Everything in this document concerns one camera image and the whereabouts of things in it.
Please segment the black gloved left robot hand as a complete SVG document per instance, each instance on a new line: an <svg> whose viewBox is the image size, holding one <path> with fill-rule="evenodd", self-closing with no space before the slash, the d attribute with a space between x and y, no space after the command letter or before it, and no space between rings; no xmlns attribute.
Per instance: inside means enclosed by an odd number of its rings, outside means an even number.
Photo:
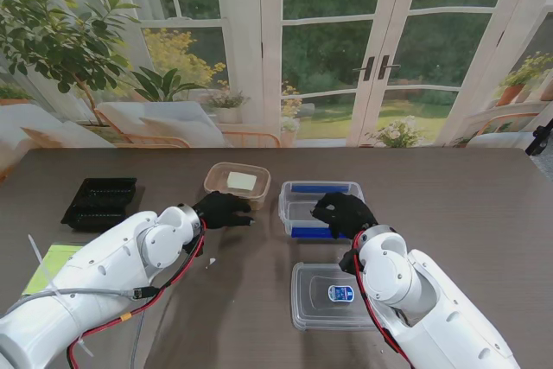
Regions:
<svg viewBox="0 0 553 369"><path fill-rule="evenodd" d="M247 216L251 206L246 199L234 194L211 192L193 205L205 229L220 229L234 226L250 226L254 219Z"/></svg>

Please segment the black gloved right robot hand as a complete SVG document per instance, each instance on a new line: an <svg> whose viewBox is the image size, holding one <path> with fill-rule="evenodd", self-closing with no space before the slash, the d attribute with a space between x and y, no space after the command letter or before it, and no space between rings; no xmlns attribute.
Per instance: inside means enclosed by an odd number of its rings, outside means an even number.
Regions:
<svg viewBox="0 0 553 369"><path fill-rule="evenodd" d="M354 239L361 231L378 224L370 208L351 194L327 193L315 205L312 216L326 223L334 239Z"/></svg>

